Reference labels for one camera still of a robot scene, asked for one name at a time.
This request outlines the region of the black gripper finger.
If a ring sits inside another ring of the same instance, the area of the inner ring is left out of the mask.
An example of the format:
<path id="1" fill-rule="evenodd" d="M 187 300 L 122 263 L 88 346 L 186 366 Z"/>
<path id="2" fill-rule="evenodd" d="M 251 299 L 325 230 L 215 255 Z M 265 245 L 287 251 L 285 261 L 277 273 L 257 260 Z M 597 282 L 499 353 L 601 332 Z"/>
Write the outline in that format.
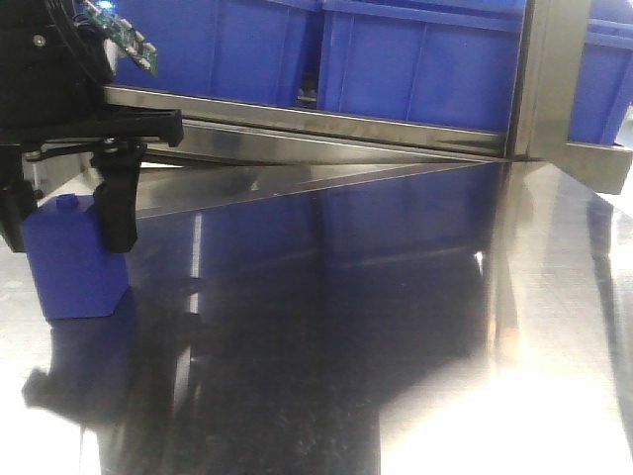
<path id="1" fill-rule="evenodd" d="M 37 209 L 32 184 L 18 180 L 1 188 L 1 236 L 13 252 L 24 252 L 22 222 Z"/>
<path id="2" fill-rule="evenodd" d="M 118 142 L 95 152 L 91 159 L 102 178 L 93 198 L 111 252 L 129 252 L 136 244 L 136 196 L 145 152 L 144 143 Z"/>

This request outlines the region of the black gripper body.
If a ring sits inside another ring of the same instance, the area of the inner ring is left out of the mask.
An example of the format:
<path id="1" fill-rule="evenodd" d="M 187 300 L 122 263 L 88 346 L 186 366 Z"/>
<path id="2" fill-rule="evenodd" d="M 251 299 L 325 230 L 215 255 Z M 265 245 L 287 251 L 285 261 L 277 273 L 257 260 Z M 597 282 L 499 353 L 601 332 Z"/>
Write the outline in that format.
<path id="1" fill-rule="evenodd" d="M 180 111 L 107 102 L 120 54 L 88 21 L 83 1 L 2 2 L 2 160 L 181 143 Z"/>

